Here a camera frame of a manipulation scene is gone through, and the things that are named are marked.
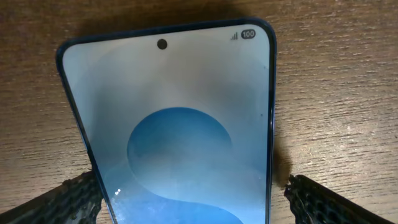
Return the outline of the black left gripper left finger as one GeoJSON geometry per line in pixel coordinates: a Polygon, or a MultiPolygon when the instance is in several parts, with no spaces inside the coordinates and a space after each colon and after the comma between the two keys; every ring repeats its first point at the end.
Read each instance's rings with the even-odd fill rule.
{"type": "Polygon", "coordinates": [[[1,224],[95,224],[103,195],[92,171],[1,214],[1,224]]]}

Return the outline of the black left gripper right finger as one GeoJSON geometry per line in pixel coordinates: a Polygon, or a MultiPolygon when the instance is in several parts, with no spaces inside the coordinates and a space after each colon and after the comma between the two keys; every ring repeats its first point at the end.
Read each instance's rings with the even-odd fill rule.
{"type": "Polygon", "coordinates": [[[284,196],[296,224],[393,224],[304,175],[290,175],[284,196]]]}

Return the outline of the blue Samsung Galaxy smartphone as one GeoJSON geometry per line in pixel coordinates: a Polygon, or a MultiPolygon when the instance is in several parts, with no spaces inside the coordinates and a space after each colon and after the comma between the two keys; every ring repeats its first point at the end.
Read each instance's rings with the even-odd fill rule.
{"type": "Polygon", "coordinates": [[[271,219],[277,44],[258,18],[98,34],[56,65],[114,223],[271,219]]]}

